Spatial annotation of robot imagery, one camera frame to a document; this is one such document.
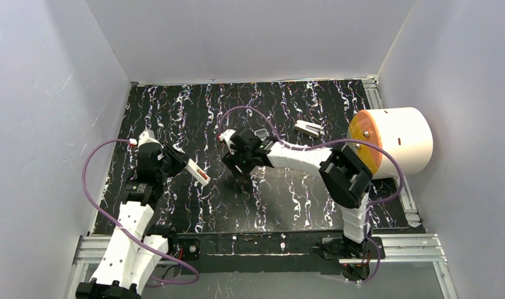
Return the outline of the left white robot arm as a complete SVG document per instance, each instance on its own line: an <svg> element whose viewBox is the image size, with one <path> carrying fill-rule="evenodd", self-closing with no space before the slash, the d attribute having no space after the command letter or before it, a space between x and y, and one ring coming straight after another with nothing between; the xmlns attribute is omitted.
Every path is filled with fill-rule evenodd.
<svg viewBox="0 0 505 299"><path fill-rule="evenodd" d="M100 214L115 224L115 228L90 281L78 284L76 298L141 298L150 279L165 285L187 285L200 278L197 269L170 253L173 229L148 225L163 195L166 180L184 169L190 169L192 160L184 151L153 138L147 141L130 139L125 143L137 147L137 165L123 184L124 197L118 217L102 209L87 187L90 160L103 144L91 151L82 169L82 189L86 198ZM191 280L165 280L154 276L154 269L161 259L173 261L195 277Z"/></svg>

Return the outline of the slim white remote control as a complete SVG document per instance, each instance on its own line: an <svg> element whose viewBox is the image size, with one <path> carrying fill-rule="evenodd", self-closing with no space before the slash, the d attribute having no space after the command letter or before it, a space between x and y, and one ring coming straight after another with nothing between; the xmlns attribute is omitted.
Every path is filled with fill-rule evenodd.
<svg viewBox="0 0 505 299"><path fill-rule="evenodd" d="M211 178L201 169L192 159L189 159L185 169L189 172L202 186L207 186Z"/></svg>

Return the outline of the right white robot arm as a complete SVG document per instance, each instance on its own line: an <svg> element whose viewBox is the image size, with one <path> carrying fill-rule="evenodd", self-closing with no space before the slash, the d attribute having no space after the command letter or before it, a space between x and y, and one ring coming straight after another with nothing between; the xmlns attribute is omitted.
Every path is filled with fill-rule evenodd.
<svg viewBox="0 0 505 299"><path fill-rule="evenodd" d="M370 233L367 213L373 175L348 145L307 151L271 136L261 139L249 129L225 130L218 141L227 147L222 161L237 179L249 179L259 167L291 168L321 178L341 208L342 252L363 255Z"/></svg>

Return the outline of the grey remote control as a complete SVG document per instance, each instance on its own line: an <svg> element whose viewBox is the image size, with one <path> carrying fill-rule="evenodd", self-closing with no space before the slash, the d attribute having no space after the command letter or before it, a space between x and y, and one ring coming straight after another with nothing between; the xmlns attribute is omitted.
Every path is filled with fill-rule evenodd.
<svg viewBox="0 0 505 299"><path fill-rule="evenodd" d="M263 128L263 129L259 129L259 130L256 130L254 132L254 134L261 140L261 141L264 141L268 136L269 136L269 133L268 131Z"/></svg>

